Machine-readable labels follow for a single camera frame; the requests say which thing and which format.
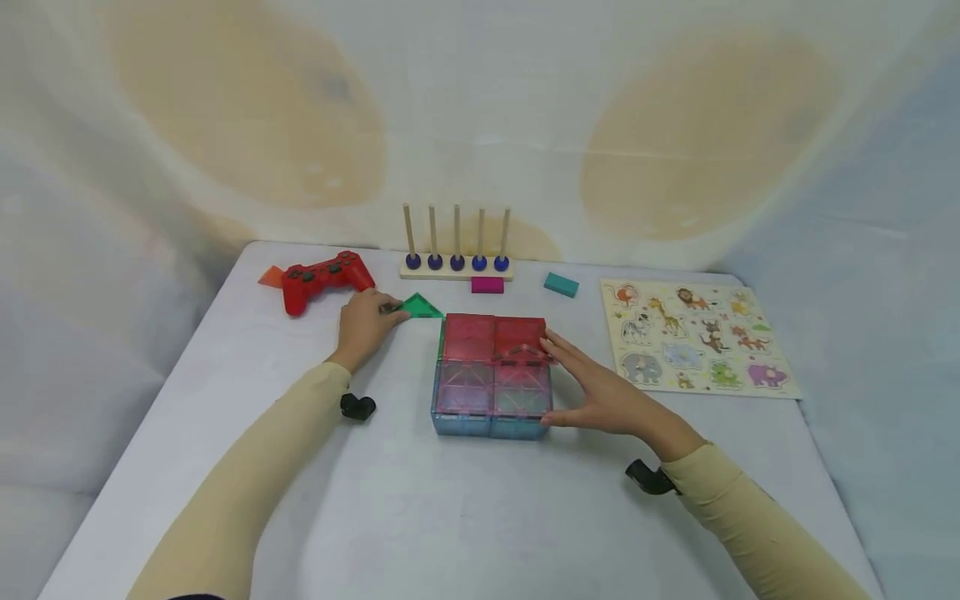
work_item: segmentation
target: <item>purple hippo puzzle piece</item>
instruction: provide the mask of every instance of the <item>purple hippo puzzle piece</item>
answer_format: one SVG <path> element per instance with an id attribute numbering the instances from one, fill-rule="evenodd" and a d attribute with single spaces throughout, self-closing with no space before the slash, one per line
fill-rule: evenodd
<path id="1" fill-rule="evenodd" d="M 767 365 L 751 365 L 747 367 L 747 374 L 754 382 L 755 387 L 767 387 L 771 390 L 779 390 L 783 382 L 790 378 L 780 369 Z"/>

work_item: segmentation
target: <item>green triangle tile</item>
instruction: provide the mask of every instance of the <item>green triangle tile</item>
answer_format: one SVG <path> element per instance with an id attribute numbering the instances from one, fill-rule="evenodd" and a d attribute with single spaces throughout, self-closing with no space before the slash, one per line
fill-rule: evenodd
<path id="1" fill-rule="evenodd" d="M 403 304 L 398 306 L 396 310 L 405 310 L 410 313 L 410 316 L 414 319 L 442 319 L 444 313 L 437 310 L 437 308 L 428 302 L 426 298 L 420 294 L 414 294 L 407 300 L 403 301 Z"/>

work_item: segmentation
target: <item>black clip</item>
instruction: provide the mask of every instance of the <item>black clip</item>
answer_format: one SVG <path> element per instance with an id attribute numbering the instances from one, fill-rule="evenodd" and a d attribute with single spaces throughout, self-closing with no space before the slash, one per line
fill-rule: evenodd
<path id="1" fill-rule="evenodd" d="M 365 421 L 375 410 L 376 403 L 369 396 L 358 398 L 349 392 L 340 396 L 340 413 L 348 419 Z"/>
<path id="2" fill-rule="evenodd" d="M 627 477 L 633 479 L 634 483 L 640 486 L 641 490 L 651 495 L 663 495 L 667 492 L 675 492 L 677 490 L 677 487 L 673 485 L 673 481 L 666 476 L 662 468 L 658 468 L 657 472 L 653 472 L 640 459 L 636 459 L 630 463 L 626 472 Z"/>

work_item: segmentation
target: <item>green frog puzzle piece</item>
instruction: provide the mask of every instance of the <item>green frog puzzle piece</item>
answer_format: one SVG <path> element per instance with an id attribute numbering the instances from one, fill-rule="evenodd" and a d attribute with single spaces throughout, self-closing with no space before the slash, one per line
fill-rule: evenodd
<path id="1" fill-rule="evenodd" d="M 710 361 L 710 381 L 723 390 L 739 390 L 743 382 L 725 360 Z"/>

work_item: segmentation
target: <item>orange triangle tile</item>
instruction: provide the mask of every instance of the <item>orange triangle tile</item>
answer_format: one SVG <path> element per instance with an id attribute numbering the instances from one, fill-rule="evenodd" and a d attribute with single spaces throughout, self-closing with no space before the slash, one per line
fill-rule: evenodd
<path id="1" fill-rule="evenodd" d="M 260 278 L 258 283 L 260 285 L 269 285 L 270 287 L 280 289 L 283 287 L 283 273 L 284 271 L 279 267 L 271 267 L 270 269 L 267 269 L 266 273 L 263 274 L 263 277 Z"/>

